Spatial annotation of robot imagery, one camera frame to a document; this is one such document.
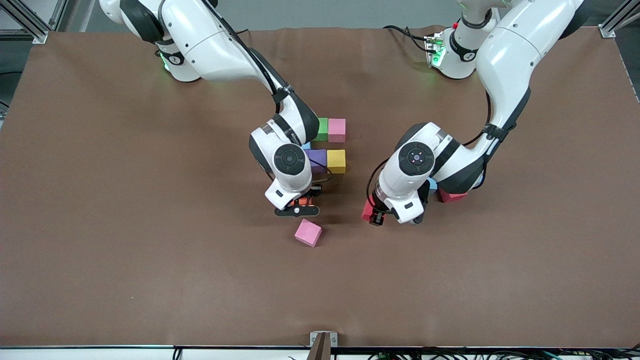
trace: purple cube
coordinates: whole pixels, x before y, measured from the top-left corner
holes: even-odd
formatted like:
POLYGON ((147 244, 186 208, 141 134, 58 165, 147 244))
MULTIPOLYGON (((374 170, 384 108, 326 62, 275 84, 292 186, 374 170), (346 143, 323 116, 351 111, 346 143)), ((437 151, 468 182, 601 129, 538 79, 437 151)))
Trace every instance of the purple cube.
POLYGON ((305 152, 311 161, 311 172, 326 174, 326 149, 305 149, 305 152))

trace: green led light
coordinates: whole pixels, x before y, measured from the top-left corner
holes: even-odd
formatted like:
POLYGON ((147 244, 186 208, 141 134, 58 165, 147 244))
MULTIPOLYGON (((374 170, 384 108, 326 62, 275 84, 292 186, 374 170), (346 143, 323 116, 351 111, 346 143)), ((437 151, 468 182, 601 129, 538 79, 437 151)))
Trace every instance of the green led light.
POLYGON ((162 55, 162 53, 160 54, 160 59, 162 59, 162 62, 164 63, 164 69, 170 72, 171 70, 169 70, 169 65, 167 65, 164 55, 162 55))
POLYGON ((434 55, 433 55, 433 66, 440 66, 442 64, 442 57, 446 53, 446 48, 442 46, 434 55))

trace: wire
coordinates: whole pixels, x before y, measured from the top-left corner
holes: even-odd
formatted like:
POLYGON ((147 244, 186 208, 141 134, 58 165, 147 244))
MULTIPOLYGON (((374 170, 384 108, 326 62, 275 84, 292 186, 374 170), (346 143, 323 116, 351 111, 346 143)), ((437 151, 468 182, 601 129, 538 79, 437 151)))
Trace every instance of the wire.
POLYGON ((387 161, 389 161, 389 158, 385 159, 385 161, 382 161, 375 170, 373 170, 373 172, 371 173, 371 176, 369 177, 369 181, 367 182, 367 201, 369 202, 369 205, 371 205, 371 207, 373 208, 373 210, 377 211, 378 213, 383 213, 383 214, 393 214, 391 211, 387 211, 387 210, 381 210, 376 208, 376 205, 373 203, 373 201, 371 201, 371 194, 369 193, 369 187, 371 185, 371 181, 373 180, 373 177, 376 175, 376 173, 378 172, 378 170, 382 167, 382 165, 386 164, 387 161))
MULTIPOLYGON (((489 121, 491 121, 491 97, 489 96, 489 93, 485 90, 484 93, 486 94, 486 122, 485 124, 488 124, 489 121)), ((478 133, 478 135, 476 135, 475 138, 465 142, 464 144, 462 144, 462 146, 467 146, 470 145, 474 142, 476 142, 476 140, 480 139, 480 136, 482 136, 483 132, 480 131, 480 133, 478 133)))
POLYGON ((333 179, 333 172, 328 167, 324 166, 323 164, 320 164, 319 162, 317 162, 316 160, 313 160, 313 159, 309 159, 309 161, 311 161, 312 163, 314 163, 316 165, 321 166, 328 173, 328 177, 326 179, 316 180, 316 181, 313 182, 314 184, 326 183, 327 181, 330 181, 331 179, 333 179))
POLYGON ((182 359, 182 348, 176 347, 173 350, 172 360, 181 360, 182 359))
POLYGON ((426 48, 420 46, 420 44, 418 44, 418 42, 415 41, 415 39, 413 38, 413 34, 411 34, 411 31, 409 31, 409 27, 408 26, 405 28, 405 30, 406 30, 407 34, 409 34, 409 38, 411 39, 411 41, 418 47, 418 49, 424 51, 425 53, 429 53, 429 54, 435 54, 436 53, 435 50, 426 49, 426 48))
POLYGON ((412 37, 412 38, 414 38, 414 39, 416 39, 416 40, 424 40, 424 37, 418 37, 418 36, 415 36, 415 35, 411 35, 411 34, 409 34, 409 33, 405 32, 403 29, 398 28, 398 27, 397 27, 397 26, 395 26, 395 25, 387 25, 387 26, 385 26, 383 29, 396 30, 396 31, 401 32, 401 33, 402 33, 404 36, 406 36, 406 37, 412 37))
MULTIPOLYGON (((258 60, 258 58, 255 56, 255 54, 253 52, 251 52, 249 50, 249 48, 244 44, 244 42, 242 41, 242 39, 238 36, 238 34, 236 33, 236 31, 233 29, 233 27, 225 20, 225 18, 221 17, 220 15, 218 15, 218 12, 215 9, 211 9, 211 4, 209 4, 209 2, 207 0, 202 0, 202 2, 209 8, 209 11, 222 23, 222 25, 227 29, 227 31, 229 32, 229 35, 231 37, 233 37, 236 42, 238 44, 240 44, 240 46, 243 47, 243 49, 249 54, 249 56, 251 57, 251 59, 253 60, 253 62, 255 63, 255 65, 258 67, 258 69, 260 70, 260 72, 262 73, 262 75, 264 76, 265 80, 267 81, 267 83, 269 84, 269 87, 271 89, 271 95, 275 95, 278 90, 276 89, 275 84, 273 83, 273 79, 271 79, 271 76, 269 75, 269 73, 267 72, 267 70, 264 68, 264 65, 260 62, 260 60, 258 60)), ((276 113, 280 113, 280 104, 276 104, 276 113)))
POLYGON ((9 74, 22 74, 22 71, 7 71, 7 72, 0 72, 0 76, 2 76, 2 75, 9 75, 9 74))
MULTIPOLYGON (((322 180, 315 180, 312 183, 313 184, 322 184, 322 183, 326 183, 327 181, 331 181, 331 179, 333 179, 333 172, 326 166, 324 166, 323 164, 320 164, 319 162, 317 162, 316 160, 313 159, 309 159, 309 161, 311 161, 312 163, 321 166, 323 169, 325 169, 328 173, 328 177, 322 180)), ((271 176, 271 174, 268 171, 264 171, 265 174, 267 174, 267 176, 269 177, 269 180, 273 181, 273 176, 271 176)))
POLYGON ((559 356, 557 356, 557 355, 554 355, 554 354, 551 354, 551 353, 550 353, 550 352, 548 352, 548 351, 544 351, 544 350, 543 350, 542 352, 543 352, 544 354, 546 354, 546 355, 550 356, 550 357, 553 357, 555 360, 563 360, 561 357, 559 357, 559 356))

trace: yellow cube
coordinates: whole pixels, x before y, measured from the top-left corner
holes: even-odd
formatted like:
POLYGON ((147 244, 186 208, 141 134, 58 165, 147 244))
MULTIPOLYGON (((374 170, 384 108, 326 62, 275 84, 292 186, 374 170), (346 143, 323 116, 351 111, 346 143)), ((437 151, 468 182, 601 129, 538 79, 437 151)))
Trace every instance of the yellow cube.
POLYGON ((327 150, 326 167, 334 174, 347 172, 347 154, 344 150, 327 150))

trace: floor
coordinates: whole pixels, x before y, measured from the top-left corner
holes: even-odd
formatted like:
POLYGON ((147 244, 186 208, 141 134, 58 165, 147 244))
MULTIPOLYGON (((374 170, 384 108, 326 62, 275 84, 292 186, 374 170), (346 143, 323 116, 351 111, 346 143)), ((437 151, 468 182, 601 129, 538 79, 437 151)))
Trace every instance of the floor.
MULTIPOLYGON (((595 14, 587 25, 595 26, 603 22, 622 0, 592 2, 595 14)), ((68 9, 67 31, 128 31, 111 22, 97 0, 75 0, 68 9)), ((431 24, 450 24, 460 16, 460 9, 454 1, 442 0, 220 0, 218 10, 238 30, 382 28, 389 24, 421 28, 431 24)), ((640 20, 616 34, 615 41, 632 82, 635 88, 640 89, 640 20)), ((5 72, 21 71, 31 46, 28 41, 0 42, 0 101, 6 104, 11 102, 20 74, 5 72)))

